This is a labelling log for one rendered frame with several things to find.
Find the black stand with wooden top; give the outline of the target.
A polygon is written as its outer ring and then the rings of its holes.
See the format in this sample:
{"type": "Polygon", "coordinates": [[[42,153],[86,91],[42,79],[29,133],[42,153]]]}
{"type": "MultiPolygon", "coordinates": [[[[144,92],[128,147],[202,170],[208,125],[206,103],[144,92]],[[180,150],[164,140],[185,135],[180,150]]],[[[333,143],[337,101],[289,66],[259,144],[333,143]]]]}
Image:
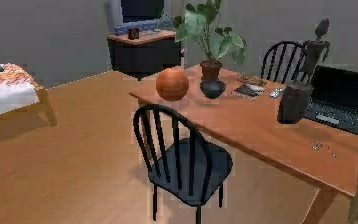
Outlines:
{"type": "Polygon", "coordinates": [[[181,43],[175,41],[174,31],[143,31],[134,40],[127,34],[108,34],[107,42],[112,70],[138,80],[181,65],[181,43]]]}

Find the orange basketball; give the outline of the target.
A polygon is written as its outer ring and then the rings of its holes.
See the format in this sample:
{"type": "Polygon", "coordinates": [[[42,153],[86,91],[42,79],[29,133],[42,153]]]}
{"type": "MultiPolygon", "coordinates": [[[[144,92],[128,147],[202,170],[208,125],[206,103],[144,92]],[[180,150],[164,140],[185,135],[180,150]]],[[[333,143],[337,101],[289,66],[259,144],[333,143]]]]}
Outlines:
{"type": "Polygon", "coordinates": [[[189,89],[189,79],[179,68],[167,68],[160,72],[156,79],[158,95],[170,102],[181,100],[189,89]]]}

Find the dark statue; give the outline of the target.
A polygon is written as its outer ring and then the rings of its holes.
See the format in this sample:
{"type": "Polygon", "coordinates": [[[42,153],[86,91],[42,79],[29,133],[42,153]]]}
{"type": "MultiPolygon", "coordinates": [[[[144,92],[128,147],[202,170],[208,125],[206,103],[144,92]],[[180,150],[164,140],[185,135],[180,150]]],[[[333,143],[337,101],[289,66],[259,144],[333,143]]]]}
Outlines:
{"type": "Polygon", "coordinates": [[[329,25],[329,18],[323,18],[315,29],[316,39],[313,41],[308,40],[304,43],[304,46],[306,47],[306,59],[304,65],[301,68],[301,71],[307,75],[308,83],[311,82],[314,70],[320,59],[322,51],[326,50],[322,61],[325,61],[328,56],[330,43],[328,41],[323,41],[322,37],[328,32],[329,25]]]}

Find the dark bowl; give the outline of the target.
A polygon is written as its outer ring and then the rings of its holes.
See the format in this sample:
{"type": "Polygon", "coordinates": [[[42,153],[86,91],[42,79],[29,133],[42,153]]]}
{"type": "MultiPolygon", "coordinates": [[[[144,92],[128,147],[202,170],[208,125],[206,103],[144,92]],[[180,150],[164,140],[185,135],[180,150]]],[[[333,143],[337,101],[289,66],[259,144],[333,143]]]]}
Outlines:
{"type": "Polygon", "coordinates": [[[225,91],[226,84],[220,80],[204,80],[200,83],[200,89],[206,98],[216,99],[225,91]]]}

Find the window with dark pane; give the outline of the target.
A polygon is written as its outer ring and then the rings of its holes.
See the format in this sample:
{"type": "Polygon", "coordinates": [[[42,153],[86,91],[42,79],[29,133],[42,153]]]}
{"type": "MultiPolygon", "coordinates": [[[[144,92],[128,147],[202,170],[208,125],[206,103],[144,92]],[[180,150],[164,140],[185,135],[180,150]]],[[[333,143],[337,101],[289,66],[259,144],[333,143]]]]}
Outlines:
{"type": "Polygon", "coordinates": [[[172,0],[105,0],[108,17],[114,25],[159,19],[170,14],[172,0]]]}

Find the black laptop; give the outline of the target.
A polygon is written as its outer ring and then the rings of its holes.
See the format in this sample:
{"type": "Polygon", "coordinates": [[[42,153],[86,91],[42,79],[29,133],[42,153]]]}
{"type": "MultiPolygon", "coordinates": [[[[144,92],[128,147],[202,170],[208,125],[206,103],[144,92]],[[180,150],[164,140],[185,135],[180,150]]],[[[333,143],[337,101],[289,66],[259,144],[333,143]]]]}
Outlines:
{"type": "Polygon", "coordinates": [[[318,65],[306,119],[358,135],[358,72],[318,65]]]}

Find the brown wooden table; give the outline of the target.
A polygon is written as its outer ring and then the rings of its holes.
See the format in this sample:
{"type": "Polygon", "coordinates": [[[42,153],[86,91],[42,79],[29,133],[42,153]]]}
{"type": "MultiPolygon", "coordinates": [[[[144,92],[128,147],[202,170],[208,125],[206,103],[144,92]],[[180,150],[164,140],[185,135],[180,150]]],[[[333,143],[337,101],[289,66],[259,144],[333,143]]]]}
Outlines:
{"type": "Polygon", "coordinates": [[[336,195],[353,198],[358,178],[358,136],[303,119],[294,125],[277,122],[279,101],[269,97],[278,83],[268,81],[265,92],[254,100],[236,97],[240,86],[237,74],[221,70],[219,78],[227,84],[216,100],[200,90],[201,68],[185,70],[190,81],[187,95],[167,105],[211,137],[245,152],[318,188],[300,224],[318,224],[336,195]],[[310,141],[330,146],[313,150],[310,141]]]}

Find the dark grey vase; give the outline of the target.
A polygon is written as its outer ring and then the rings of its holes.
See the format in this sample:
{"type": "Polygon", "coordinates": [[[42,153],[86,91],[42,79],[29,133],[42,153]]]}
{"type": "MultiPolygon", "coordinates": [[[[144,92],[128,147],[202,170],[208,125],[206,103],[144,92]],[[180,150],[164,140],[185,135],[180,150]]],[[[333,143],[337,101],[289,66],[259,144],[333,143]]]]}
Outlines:
{"type": "Polygon", "coordinates": [[[279,104],[277,121],[281,124],[296,124],[306,114],[313,86],[300,81],[290,82],[279,104]]]}

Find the bed with patterned cover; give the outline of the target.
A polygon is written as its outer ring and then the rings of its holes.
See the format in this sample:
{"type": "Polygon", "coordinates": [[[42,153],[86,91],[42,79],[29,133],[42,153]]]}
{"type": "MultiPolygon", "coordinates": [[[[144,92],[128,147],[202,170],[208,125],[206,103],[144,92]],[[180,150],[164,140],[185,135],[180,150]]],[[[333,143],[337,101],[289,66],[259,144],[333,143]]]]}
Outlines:
{"type": "Polygon", "coordinates": [[[0,120],[44,111],[50,127],[58,124],[45,87],[17,64],[0,64],[0,120]]]}

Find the brown patterned book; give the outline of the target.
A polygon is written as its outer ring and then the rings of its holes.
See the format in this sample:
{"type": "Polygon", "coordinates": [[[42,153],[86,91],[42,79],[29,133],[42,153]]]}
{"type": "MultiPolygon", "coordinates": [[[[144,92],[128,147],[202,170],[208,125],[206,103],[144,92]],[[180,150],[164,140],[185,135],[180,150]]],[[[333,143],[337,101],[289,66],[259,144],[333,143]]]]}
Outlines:
{"type": "Polygon", "coordinates": [[[263,87],[267,84],[266,81],[262,80],[261,78],[259,78],[257,76],[251,76],[251,75],[246,75],[246,74],[239,74],[237,76],[237,80],[242,83],[256,85],[256,86],[260,86],[260,87],[263,87]]]}

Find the green potted house plant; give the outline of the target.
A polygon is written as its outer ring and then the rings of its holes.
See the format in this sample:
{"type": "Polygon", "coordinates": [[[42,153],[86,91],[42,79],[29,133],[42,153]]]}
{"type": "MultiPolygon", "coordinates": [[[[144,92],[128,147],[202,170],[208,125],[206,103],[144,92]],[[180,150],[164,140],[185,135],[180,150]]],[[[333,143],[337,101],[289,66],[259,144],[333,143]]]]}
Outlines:
{"type": "Polygon", "coordinates": [[[205,55],[199,63],[201,80],[217,80],[222,68],[222,59],[230,55],[237,65],[242,65],[246,57],[246,41],[230,26],[221,27],[222,0],[206,0],[193,6],[188,3],[182,16],[171,18],[175,28],[175,41],[191,39],[205,55]]]}

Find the dark book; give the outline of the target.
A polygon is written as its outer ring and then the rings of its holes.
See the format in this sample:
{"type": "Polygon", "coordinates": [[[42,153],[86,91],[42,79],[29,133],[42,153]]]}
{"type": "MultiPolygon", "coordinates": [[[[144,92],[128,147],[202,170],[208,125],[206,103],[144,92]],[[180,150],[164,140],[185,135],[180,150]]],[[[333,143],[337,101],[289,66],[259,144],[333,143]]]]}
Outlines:
{"type": "Polygon", "coordinates": [[[265,91],[265,89],[263,87],[251,85],[251,84],[243,84],[240,87],[234,89],[232,91],[232,94],[234,96],[254,100],[256,97],[258,97],[264,91],[265,91]]]}

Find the small metal keys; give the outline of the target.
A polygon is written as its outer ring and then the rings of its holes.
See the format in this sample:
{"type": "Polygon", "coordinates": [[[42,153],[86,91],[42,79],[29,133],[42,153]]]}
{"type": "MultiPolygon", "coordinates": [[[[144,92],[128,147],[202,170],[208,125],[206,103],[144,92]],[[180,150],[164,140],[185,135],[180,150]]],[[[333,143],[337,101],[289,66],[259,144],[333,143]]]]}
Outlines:
{"type": "Polygon", "coordinates": [[[337,155],[331,150],[330,146],[327,144],[323,144],[321,142],[315,141],[315,140],[311,140],[310,141],[310,146],[313,150],[320,150],[320,149],[325,149],[327,150],[333,157],[337,157],[337,155]]]}

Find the blue patterned box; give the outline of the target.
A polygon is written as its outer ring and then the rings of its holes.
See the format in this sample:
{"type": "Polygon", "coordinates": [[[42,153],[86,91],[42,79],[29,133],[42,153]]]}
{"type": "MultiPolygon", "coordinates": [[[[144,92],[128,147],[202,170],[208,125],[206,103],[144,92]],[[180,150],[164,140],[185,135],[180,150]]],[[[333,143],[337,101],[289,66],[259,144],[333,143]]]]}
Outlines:
{"type": "Polygon", "coordinates": [[[153,19],[146,21],[136,21],[123,23],[114,27],[115,35],[124,35],[128,33],[130,28],[138,28],[140,31],[148,31],[155,29],[168,29],[172,27],[172,21],[170,19],[153,19]]]}

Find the black spindle-back chair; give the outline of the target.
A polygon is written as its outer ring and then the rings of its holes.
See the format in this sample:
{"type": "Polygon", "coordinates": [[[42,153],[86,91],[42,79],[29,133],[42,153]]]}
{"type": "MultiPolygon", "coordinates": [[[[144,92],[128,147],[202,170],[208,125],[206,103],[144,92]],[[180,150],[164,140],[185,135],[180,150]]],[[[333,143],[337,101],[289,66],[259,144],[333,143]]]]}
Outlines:
{"type": "Polygon", "coordinates": [[[280,41],[272,45],[262,59],[260,77],[286,84],[290,81],[307,82],[302,70],[306,59],[306,47],[295,41],[280,41]]]}
{"type": "Polygon", "coordinates": [[[160,104],[147,104],[135,112],[134,135],[155,190],[161,188],[196,209],[213,195],[223,202],[223,184],[232,171],[232,156],[207,141],[179,112],[160,104]]]}

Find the grey remote control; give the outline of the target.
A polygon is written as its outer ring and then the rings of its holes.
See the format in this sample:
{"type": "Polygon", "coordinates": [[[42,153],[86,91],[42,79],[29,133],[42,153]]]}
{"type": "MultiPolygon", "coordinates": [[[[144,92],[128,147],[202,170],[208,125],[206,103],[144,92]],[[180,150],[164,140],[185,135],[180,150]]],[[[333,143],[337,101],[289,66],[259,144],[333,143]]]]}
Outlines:
{"type": "Polygon", "coordinates": [[[269,94],[269,97],[276,99],[283,93],[283,91],[284,91],[283,88],[276,88],[269,94]]]}

